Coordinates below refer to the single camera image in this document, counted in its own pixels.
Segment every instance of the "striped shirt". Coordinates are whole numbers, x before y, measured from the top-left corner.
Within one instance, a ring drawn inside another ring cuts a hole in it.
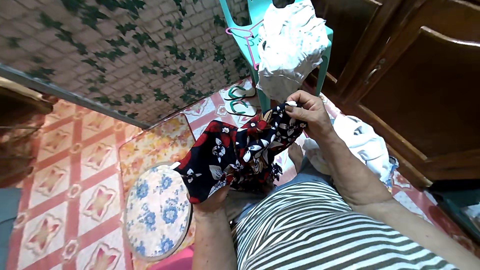
[[[321,183],[281,189],[232,233],[238,269],[455,269]]]

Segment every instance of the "brick pattern wall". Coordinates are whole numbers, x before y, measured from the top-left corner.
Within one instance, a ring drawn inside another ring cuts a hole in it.
[[[248,74],[218,0],[98,3],[0,1],[0,62],[148,124]]]

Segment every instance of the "green flip-flop strap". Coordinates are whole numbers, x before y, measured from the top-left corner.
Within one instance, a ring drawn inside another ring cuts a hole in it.
[[[234,112],[234,113],[236,113],[236,114],[244,114],[245,111],[236,111],[236,110],[233,108],[233,103],[241,103],[243,106],[245,106],[245,107],[248,108],[247,103],[245,103],[245,101],[243,101],[243,100],[236,100],[236,101],[230,102],[230,108],[232,109],[232,112]]]
[[[231,97],[231,98],[233,98],[233,99],[237,99],[237,98],[244,98],[244,97],[247,96],[246,94],[243,95],[243,96],[241,96],[241,97],[235,96],[235,95],[233,94],[233,91],[236,90],[235,88],[238,88],[238,89],[243,90],[243,91],[247,91],[245,88],[243,88],[243,87],[241,87],[241,86],[234,86],[234,87],[230,88],[230,90],[228,91],[228,96],[229,96],[229,97]]]

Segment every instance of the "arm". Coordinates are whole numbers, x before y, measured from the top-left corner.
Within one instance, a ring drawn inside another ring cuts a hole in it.
[[[232,232],[225,214],[224,201],[229,186],[213,193],[204,202],[193,205],[195,251],[192,269],[237,269]]]
[[[375,174],[353,156],[333,130],[321,98],[297,91],[288,100],[303,104],[303,108],[287,108],[287,114],[308,122],[307,134],[322,149],[338,192],[354,211],[382,221],[461,269],[478,268],[477,257],[400,205]]]

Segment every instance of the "blue floral fabric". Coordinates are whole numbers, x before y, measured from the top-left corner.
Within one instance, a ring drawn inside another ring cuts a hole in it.
[[[161,259],[174,251],[188,229],[191,205],[180,174],[168,165],[143,173],[132,186],[125,229],[138,256]]]

